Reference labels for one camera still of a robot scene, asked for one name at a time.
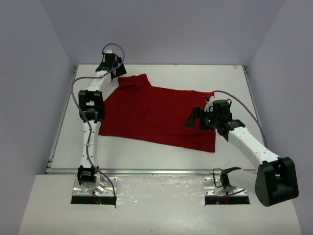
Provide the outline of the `red t shirt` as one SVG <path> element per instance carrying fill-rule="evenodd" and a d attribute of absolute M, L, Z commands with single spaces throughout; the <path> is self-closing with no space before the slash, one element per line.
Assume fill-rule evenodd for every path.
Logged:
<path fill-rule="evenodd" d="M 215 152 L 215 131 L 184 126 L 194 107 L 204 107 L 210 93 L 154 87 L 146 74 L 118 78 L 104 101 L 99 135 L 150 141 Z"/>

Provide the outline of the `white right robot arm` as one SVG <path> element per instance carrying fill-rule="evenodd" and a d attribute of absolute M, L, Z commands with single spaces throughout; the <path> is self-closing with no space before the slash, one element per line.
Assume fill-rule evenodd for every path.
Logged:
<path fill-rule="evenodd" d="M 280 157 L 260 143 L 242 121 L 232 117 L 230 107 L 229 99 L 210 101 L 204 108 L 194 107 L 184 124 L 193 129 L 198 119 L 200 130 L 217 131 L 256 169 L 256 173 L 238 166 L 220 169 L 220 180 L 214 183 L 215 188 L 220 188 L 225 197 L 234 195 L 235 188 L 242 188 L 254 193 L 265 207 L 297 198 L 299 188 L 294 161 Z"/>

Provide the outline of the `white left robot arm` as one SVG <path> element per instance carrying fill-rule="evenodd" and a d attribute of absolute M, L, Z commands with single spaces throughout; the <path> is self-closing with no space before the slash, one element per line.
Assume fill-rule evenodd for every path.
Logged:
<path fill-rule="evenodd" d="M 102 61 L 96 69 L 96 77 L 86 89 L 78 93 L 78 104 L 85 118 L 80 116 L 83 121 L 84 138 L 77 178 L 80 185 L 89 187 L 96 185 L 101 179 L 97 158 L 98 133 L 105 117 L 101 87 L 107 86 L 117 76 L 126 74 L 121 57 L 112 50 L 107 50 L 102 55 Z"/>

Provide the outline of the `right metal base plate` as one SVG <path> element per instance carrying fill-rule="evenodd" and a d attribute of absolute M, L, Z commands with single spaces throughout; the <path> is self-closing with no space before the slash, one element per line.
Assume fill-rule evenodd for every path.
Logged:
<path fill-rule="evenodd" d="M 203 177 L 203 189 L 206 197 L 222 196 L 247 196 L 247 190 L 238 187 L 223 188 L 220 177 L 213 178 L 212 175 Z"/>

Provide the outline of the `metal base plate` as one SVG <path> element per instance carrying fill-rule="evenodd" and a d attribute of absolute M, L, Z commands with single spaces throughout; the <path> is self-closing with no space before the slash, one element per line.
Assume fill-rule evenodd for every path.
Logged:
<path fill-rule="evenodd" d="M 104 176 L 100 176 L 100 179 L 93 183 L 82 183 L 79 184 L 77 177 L 75 177 L 72 196 L 87 196 L 92 197 L 93 195 L 98 197 L 111 197 L 114 196 L 113 188 L 117 191 L 118 177 L 109 177 L 112 184 Z"/>
<path fill-rule="evenodd" d="M 247 190 L 238 187 L 223 188 L 220 177 L 213 178 L 212 175 L 203 177 L 203 189 L 206 197 L 222 196 L 247 196 Z"/>

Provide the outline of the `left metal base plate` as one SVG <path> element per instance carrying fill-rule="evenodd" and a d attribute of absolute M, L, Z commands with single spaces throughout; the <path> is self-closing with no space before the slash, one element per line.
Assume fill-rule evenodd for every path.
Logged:
<path fill-rule="evenodd" d="M 77 177 L 75 177 L 72 196 L 87 196 L 92 197 L 93 195 L 98 197 L 111 197 L 114 196 L 113 188 L 117 191 L 118 177 L 109 177 L 112 184 L 104 176 L 100 176 L 100 179 L 93 183 L 82 183 L 79 184 Z"/>

